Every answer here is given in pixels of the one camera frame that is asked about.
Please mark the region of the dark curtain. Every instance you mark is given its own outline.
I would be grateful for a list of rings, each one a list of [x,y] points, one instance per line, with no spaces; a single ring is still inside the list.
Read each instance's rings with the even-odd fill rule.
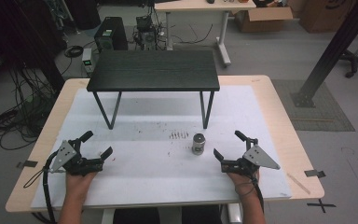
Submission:
[[[64,79],[55,57],[65,48],[44,0],[0,0],[0,49],[19,75],[38,69],[55,92],[61,91]]]

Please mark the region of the person's right hand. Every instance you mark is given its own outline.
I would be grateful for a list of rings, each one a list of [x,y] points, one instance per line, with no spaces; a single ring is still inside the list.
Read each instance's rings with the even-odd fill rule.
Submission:
[[[234,188],[235,188],[236,184],[240,184],[240,183],[248,183],[248,182],[250,182],[250,183],[253,184],[252,180],[247,176],[233,174],[233,173],[228,173],[227,175],[231,179],[231,181],[233,182]]]

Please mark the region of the metal cylinder weight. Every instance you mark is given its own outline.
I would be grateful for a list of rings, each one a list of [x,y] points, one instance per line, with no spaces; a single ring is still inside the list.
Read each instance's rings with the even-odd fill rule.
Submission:
[[[202,133],[196,133],[193,136],[192,152],[195,155],[201,155],[204,152],[205,143],[205,136]]]

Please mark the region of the black computer tower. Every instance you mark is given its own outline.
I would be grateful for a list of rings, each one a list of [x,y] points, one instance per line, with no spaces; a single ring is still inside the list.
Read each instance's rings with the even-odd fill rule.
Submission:
[[[98,51],[127,50],[128,41],[121,17],[105,17],[94,36]]]

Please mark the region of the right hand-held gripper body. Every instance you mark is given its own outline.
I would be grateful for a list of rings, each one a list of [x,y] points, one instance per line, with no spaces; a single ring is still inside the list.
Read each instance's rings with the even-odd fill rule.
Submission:
[[[280,170],[281,166],[258,145],[257,139],[245,138],[246,151],[235,161],[220,156],[221,172],[252,176],[260,167]]]

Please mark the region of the black metal stand beam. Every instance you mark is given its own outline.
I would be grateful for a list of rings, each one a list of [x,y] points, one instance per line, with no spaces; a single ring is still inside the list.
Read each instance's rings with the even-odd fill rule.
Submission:
[[[312,101],[313,96],[332,71],[339,57],[350,46],[357,35],[358,0],[356,0],[345,21],[337,29],[336,34],[326,47],[303,86],[298,92],[291,93],[292,101],[296,107],[315,107]]]

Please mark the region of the white-legged wooden desk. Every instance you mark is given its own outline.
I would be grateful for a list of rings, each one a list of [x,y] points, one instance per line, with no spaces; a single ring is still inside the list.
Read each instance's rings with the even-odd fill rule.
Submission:
[[[214,0],[209,3],[207,0],[175,0],[165,3],[156,3],[155,10],[163,12],[166,17],[166,47],[167,50],[173,50],[172,32],[171,32],[171,16],[174,12],[193,12],[193,11],[218,11],[221,13],[222,23],[220,28],[220,36],[216,38],[216,46],[223,60],[224,66],[231,65],[227,48],[225,46],[225,37],[227,30],[228,16],[231,11],[243,11],[256,8],[253,0],[241,3],[239,0]]]

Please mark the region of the black tape strip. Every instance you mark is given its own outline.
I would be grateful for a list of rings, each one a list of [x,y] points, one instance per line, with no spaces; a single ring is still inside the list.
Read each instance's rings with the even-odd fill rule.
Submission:
[[[318,170],[308,170],[308,171],[304,171],[304,173],[307,177],[317,176],[318,178],[323,178],[326,176],[324,171],[318,171]]]
[[[36,167],[36,165],[38,164],[38,161],[20,161],[18,164],[17,164],[17,168],[19,169],[23,169],[24,167]]]

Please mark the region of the black tape cross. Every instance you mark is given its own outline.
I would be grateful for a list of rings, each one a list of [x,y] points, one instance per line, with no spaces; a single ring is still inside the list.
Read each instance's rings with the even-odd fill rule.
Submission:
[[[309,207],[319,207],[321,211],[325,214],[327,208],[336,208],[337,206],[333,203],[324,203],[321,199],[317,203],[307,203]]]

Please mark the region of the large closed cardboard box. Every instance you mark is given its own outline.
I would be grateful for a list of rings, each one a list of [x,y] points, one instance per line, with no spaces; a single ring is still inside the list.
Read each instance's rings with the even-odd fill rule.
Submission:
[[[311,34],[335,32],[355,3],[356,0],[307,0],[299,24]]]

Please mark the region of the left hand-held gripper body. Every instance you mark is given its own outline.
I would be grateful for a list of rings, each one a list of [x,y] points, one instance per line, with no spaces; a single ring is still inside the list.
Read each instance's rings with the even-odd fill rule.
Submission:
[[[70,175],[85,176],[100,172],[103,169],[103,159],[86,159],[81,155],[79,145],[75,141],[63,140],[49,171],[58,173],[62,168]]]

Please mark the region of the grey floor mat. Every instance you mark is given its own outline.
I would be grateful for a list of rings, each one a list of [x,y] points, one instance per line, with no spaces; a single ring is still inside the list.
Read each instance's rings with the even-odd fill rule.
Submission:
[[[313,107],[299,107],[291,97],[300,90],[304,80],[273,79],[283,107],[297,131],[354,132],[355,129],[323,83],[312,98]]]

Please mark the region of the black desk shelf riser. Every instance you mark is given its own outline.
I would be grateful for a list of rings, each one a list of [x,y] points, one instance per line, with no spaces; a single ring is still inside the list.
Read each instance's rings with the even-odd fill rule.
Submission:
[[[209,50],[104,50],[89,79],[92,93],[109,129],[99,94],[128,91],[197,91],[210,93],[200,102],[202,126],[207,127],[214,94],[220,90],[213,53]]]

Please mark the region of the open cardboard box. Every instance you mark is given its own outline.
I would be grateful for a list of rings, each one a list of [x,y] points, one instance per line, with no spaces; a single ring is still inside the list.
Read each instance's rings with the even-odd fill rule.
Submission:
[[[243,33],[280,32],[284,22],[292,18],[290,7],[258,7],[235,14],[237,27]]]

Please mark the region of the grey bench power supply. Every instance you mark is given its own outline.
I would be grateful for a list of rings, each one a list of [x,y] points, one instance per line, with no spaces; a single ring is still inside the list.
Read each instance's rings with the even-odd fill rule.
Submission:
[[[82,63],[88,74],[91,74],[94,71],[96,62],[93,57],[92,48],[83,48]]]

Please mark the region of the person's legs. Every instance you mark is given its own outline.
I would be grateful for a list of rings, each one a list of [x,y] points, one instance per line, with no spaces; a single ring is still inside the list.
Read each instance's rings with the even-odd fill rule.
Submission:
[[[214,204],[117,209],[113,224],[222,224],[222,220]]]

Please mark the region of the dark wrist band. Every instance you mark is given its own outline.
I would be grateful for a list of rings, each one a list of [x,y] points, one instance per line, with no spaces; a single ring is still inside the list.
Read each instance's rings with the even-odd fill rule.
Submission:
[[[255,186],[250,182],[236,184],[235,191],[240,197],[256,195]]]

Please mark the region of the person's left hand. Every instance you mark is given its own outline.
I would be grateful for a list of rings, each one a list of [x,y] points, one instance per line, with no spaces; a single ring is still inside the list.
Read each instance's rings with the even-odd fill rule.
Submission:
[[[66,195],[70,200],[84,202],[96,173],[86,175],[67,175],[66,176]]]

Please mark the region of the white table mat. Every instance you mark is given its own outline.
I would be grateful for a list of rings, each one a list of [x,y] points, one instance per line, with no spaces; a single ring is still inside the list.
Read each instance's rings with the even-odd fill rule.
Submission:
[[[241,157],[246,145],[235,135],[237,130],[257,139],[273,160],[279,158],[249,85],[221,87],[207,127],[202,126],[195,92],[102,92],[99,97],[107,117],[116,119],[114,127],[107,127],[93,94],[80,89],[55,142],[59,146],[92,131],[81,146],[84,157],[98,158],[113,149],[92,181],[88,206],[236,201],[234,186],[213,150],[227,160]],[[201,155],[192,152],[196,133],[206,139]]]

